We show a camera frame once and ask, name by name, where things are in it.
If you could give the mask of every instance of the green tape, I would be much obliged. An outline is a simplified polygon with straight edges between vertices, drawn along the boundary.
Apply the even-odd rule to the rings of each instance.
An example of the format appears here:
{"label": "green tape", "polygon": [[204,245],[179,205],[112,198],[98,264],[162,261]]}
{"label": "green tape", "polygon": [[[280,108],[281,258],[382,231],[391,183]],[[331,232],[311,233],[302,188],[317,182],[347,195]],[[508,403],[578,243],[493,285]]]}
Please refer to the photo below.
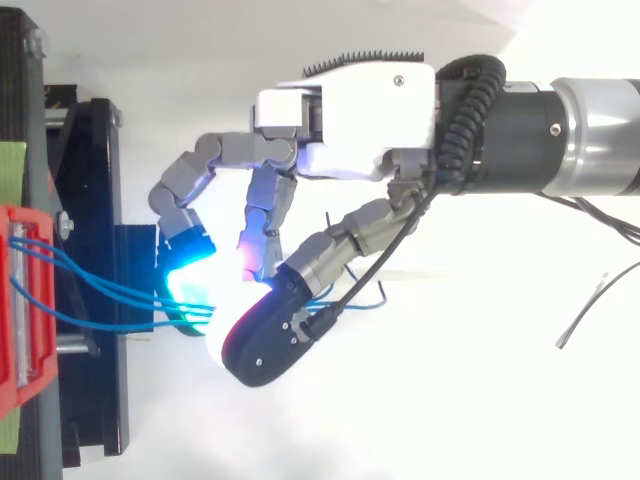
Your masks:
{"label": "green tape", "polygon": [[[0,205],[20,205],[27,144],[0,142]],[[0,454],[15,455],[20,437],[20,409],[0,419]]]}
{"label": "green tape", "polygon": [[14,408],[0,420],[0,455],[15,455],[20,437],[20,409]]}
{"label": "green tape", "polygon": [[27,144],[0,142],[0,205],[20,205]]}

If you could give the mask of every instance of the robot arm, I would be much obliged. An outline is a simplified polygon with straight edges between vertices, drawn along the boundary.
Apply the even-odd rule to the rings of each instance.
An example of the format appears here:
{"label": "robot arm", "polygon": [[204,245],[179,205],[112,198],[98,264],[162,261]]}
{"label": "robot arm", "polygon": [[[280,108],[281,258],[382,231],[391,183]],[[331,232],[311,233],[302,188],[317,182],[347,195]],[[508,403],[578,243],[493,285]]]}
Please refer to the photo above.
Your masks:
{"label": "robot arm", "polygon": [[[240,244],[251,252],[247,270],[270,278],[272,290],[238,320],[222,348],[225,366],[246,385],[277,378],[335,323],[311,328],[305,306],[353,258],[389,247],[434,189],[640,193],[640,82],[505,84],[502,64],[483,55],[437,74],[421,56],[379,53],[343,56],[305,73],[260,93],[253,133],[205,135],[150,195],[172,248],[191,246],[205,234],[185,207],[214,169],[254,168]],[[388,198],[312,235],[275,269],[296,174],[393,178]]]}

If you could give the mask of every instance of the silver metal cylinder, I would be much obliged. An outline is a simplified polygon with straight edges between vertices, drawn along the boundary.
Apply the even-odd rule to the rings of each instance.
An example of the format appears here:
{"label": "silver metal cylinder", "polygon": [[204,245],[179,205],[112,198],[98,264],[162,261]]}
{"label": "silver metal cylinder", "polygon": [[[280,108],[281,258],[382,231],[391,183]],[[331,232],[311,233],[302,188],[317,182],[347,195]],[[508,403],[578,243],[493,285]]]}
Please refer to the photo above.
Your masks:
{"label": "silver metal cylinder", "polygon": [[559,78],[552,83],[569,132],[551,196],[638,194],[640,93],[627,80]]}
{"label": "silver metal cylinder", "polygon": [[66,108],[48,108],[44,112],[47,128],[62,128],[64,119],[67,117],[67,112],[68,110]]}
{"label": "silver metal cylinder", "polygon": [[89,353],[89,345],[81,333],[63,333],[56,338],[58,355]]}

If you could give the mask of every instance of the red frame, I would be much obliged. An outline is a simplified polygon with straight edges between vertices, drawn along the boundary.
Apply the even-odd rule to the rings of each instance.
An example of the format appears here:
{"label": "red frame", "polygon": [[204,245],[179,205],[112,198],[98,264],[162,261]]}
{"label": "red frame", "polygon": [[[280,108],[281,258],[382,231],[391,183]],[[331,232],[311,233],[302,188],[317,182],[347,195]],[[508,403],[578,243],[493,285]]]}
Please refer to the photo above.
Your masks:
{"label": "red frame", "polygon": [[[0,419],[40,393],[58,375],[55,318],[30,305],[31,365],[36,373],[27,385],[17,387],[11,324],[9,223],[22,223],[29,227],[28,238],[53,245],[53,219],[49,215],[28,208],[0,205]],[[41,249],[35,250],[49,255]],[[29,257],[28,268],[29,293],[54,309],[53,265]]]}

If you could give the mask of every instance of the white backdrop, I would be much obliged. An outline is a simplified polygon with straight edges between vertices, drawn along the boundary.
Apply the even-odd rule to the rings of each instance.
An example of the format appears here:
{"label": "white backdrop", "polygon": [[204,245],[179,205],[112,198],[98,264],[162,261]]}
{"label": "white backdrop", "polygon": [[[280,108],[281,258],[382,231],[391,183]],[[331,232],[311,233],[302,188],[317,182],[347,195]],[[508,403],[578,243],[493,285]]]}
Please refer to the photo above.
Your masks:
{"label": "white backdrop", "polygon": [[[436,68],[491,53],[511,80],[640,78],[640,32],[621,0],[607,2],[610,14],[546,0],[164,3],[17,2],[49,34],[46,80],[124,112],[127,223],[155,222],[147,192],[200,134],[247,129],[257,91],[343,51],[422,50]],[[197,202],[221,245],[237,241],[248,179],[220,172]],[[384,194],[384,184],[302,181],[285,251],[322,228],[325,210],[338,219]],[[635,199],[596,203],[640,222]],[[554,346],[602,273],[635,261],[633,248],[533,196],[439,198],[381,272],[388,305],[343,315],[267,387],[242,386],[202,340],[130,337],[131,445],[120,458],[84,449],[65,478],[637,479],[639,274],[565,351]],[[376,298],[371,285],[359,300]]]}

